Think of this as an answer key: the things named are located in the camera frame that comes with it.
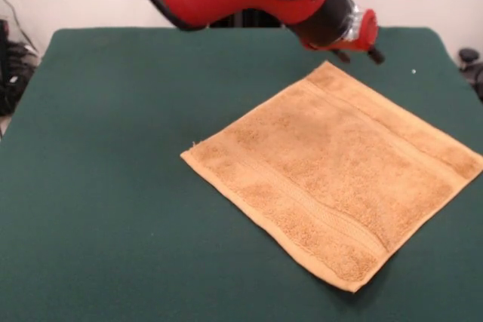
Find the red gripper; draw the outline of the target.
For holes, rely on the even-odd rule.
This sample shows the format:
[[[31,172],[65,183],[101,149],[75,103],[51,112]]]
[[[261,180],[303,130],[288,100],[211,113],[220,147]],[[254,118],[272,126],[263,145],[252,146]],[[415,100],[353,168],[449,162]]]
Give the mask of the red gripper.
[[[345,51],[367,52],[376,64],[383,64],[385,56],[375,46],[378,35],[377,16],[372,9],[355,11],[350,16],[350,27],[344,36],[327,46],[319,46],[313,42],[303,42],[310,50],[331,51],[342,63],[350,63],[351,58]]]

